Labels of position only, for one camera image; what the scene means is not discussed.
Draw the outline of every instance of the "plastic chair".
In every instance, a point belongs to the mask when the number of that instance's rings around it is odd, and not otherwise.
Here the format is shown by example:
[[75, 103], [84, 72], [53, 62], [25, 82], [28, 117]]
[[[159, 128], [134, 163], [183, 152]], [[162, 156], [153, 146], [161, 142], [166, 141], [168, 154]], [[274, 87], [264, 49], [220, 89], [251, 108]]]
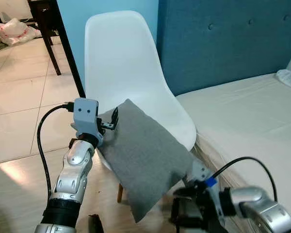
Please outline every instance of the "plastic chair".
[[187, 150], [194, 146], [195, 125], [169, 90], [151, 32], [137, 12], [104, 13], [88, 19], [85, 93], [98, 100], [100, 114], [130, 99]]

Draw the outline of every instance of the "black wire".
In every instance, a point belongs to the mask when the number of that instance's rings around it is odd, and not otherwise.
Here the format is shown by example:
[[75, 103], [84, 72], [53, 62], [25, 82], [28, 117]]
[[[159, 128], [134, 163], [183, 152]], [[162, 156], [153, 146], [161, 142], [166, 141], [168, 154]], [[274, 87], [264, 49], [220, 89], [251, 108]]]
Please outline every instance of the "black wire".
[[50, 196], [52, 194], [52, 189], [51, 189], [51, 184], [50, 184], [48, 165], [47, 165], [47, 162], [45, 160], [45, 156], [44, 156], [44, 153], [43, 153], [43, 150], [42, 150], [42, 146], [41, 146], [40, 134], [41, 134], [41, 128], [42, 128], [43, 122], [48, 117], [48, 115], [50, 115], [52, 112], [54, 112], [55, 110], [60, 109], [60, 108], [67, 108], [67, 104], [62, 104], [62, 105], [56, 106], [56, 107], [50, 109], [47, 113], [45, 113], [45, 115], [40, 120], [40, 123], [39, 123], [39, 126], [38, 126], [38, 130], [37, 130], [38, 148], [39, 148], [39, 152], [40, 152], [40, 155], [41, 155], [41, 160], [42, 160], [42, 163], [43, 163], [45, 177], [47, 179], [48, 200], [49, 200], [49, 198], [50, 198]]
[[276, 190], [276, 185], [275, 185], [275, 182], [272, 178], [272, 175], [271, 173], [269, 172], [269, 170], [267, 169], [267, 167], [259, 160], [259, 159], [256, 159], [256, 158], [253, 158], [253, 157], [250, 157], [250, 156], [246, 156], [246, 157], [240, 157], [240, 158], [237, 158], [237, 159], [234, 159], [232, 160], [231, 162], [225, 164], [222, 168], [220, 168], [219, 170], [217, 170], [213, 175], [212, 177], [213, 178], [216, 178], [218, 175], [220, 175], [225, 169], [227, 169], [229, 166], [233, 165], [234, 163], [236, 162], [239, 162], [241, 160], [245, 160], [245, 159], [250, 159], [250, 160], [254, 160], [256, 162], [258, 162], [263, 168], [264, 170], [266, 171], [268, 177], [270, 178], [270, 181], [272, 183], [272, 187], [273, 187], [273, 193], [274, 193], [274, 201], [275, 202], [278, 202], [277, 201], [277, 190]]

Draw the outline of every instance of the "white bedsheet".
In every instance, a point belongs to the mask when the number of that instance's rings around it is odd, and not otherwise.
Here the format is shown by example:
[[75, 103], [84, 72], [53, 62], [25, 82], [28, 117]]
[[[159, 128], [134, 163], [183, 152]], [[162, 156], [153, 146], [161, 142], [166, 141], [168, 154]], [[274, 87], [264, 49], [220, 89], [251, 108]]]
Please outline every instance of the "white bedsheet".
[[[291, 213], [291, 87], [274, 74], [226, 83], [177, 97], [197, 128], [197, 145], [220, 168], [241, 156], [260, 159]], [[258, 185], [273, 198], [270, 181], [255, 161], [223, 172], [232, 186]]]

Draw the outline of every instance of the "blue wall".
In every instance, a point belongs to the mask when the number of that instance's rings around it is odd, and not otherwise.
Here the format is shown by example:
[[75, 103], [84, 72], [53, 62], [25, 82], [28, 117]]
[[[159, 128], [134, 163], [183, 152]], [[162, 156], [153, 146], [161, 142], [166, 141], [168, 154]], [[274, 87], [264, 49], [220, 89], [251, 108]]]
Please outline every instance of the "blue wall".
[[159, 0], [57, 0], [57, 2], [83, 88], [85, 83], [84, 33], [89, 17], [111, 11], [137, 11], [145, 18], [156, 40]]

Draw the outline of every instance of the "tufted headboard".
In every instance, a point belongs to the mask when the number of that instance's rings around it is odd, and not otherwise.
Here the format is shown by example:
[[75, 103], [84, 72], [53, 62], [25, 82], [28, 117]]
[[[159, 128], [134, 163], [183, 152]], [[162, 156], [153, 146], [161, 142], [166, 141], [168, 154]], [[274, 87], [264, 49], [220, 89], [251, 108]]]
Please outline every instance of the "tufted headboard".
[[291, 0], [160, 0], [157, 48], [174, 95], [285, 68]]

